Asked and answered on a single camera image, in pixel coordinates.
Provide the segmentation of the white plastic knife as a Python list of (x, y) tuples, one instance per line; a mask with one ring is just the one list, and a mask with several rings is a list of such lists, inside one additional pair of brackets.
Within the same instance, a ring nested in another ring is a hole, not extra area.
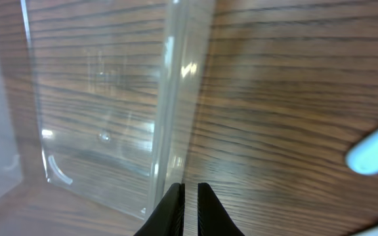
[(346, 165), (358, 174), (378, 174), (378, 129), (347, 152)]

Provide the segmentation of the clear plastic container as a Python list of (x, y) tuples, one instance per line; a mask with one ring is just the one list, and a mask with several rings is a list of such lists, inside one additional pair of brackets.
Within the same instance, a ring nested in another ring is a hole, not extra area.
[(49, 182), (147, 219), (182, 180), (214, 0), (21, 6)]

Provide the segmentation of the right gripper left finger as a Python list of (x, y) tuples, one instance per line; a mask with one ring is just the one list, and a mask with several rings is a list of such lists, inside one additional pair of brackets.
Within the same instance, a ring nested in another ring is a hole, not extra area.
[(183, 236), (185, 185), (174, 183), (135, 236)]

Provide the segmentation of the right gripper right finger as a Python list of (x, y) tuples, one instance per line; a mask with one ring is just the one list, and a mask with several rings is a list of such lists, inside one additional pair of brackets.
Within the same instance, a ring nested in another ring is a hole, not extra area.
[(244, 236), (208, 183), (198, 184), (198, 236)]

